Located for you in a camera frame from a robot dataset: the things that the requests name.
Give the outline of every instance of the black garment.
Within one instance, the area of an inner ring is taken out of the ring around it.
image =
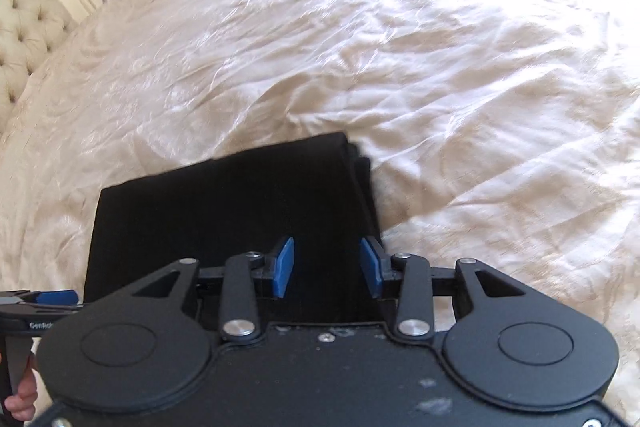
[[[222,266],[231,255],[295,240],[282,321],[377,320],[358,241],[380,238],[370,162],[342,133],[209,160],[105,188],[84,287],[94,301],[182,257]]]

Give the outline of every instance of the metal screw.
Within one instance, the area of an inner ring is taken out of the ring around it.
[[[226,322],[222,330],[232,337],[245,337],[255,331],[255,324],[244,319],[234,319]]]
[[[324,343],[333,342],[335,340],[335,335],[332,333],[320,333],[318,335],[318,340]]]
[[[431,326],[420,319],[407,319],[398,325],[398,331],[410,337],[426,335],[431,330]]]

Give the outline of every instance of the headboard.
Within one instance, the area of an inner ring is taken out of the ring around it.
[[[0,134],[38,65],[102,0],[0,0]]]

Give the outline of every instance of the cream satin bedspread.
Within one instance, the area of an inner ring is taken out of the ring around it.
[[[608,402],[635,422],[630,13],[602,0],[110,0],[33,75],[2,138],[1,287],[80,289],[103,187],[345,130],[373,160],[389,249],[438,266],[478,257],[604,322],[621,349]]]

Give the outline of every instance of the triangular cutout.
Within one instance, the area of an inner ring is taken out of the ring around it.
[[[169,296],[171,290],[174,289],[175,282],[180,277],[180,272],[172,271],[163,275],[160,279],[153,281],[150,285],[145,286],[133,294],[134,297],[153,297],[155,299],[164,299]]]
[[[478,271],[476,272],[476,277],[478,277],[487,297],[518,297],[524,295],[524,291],[511,286],[491,272]]]

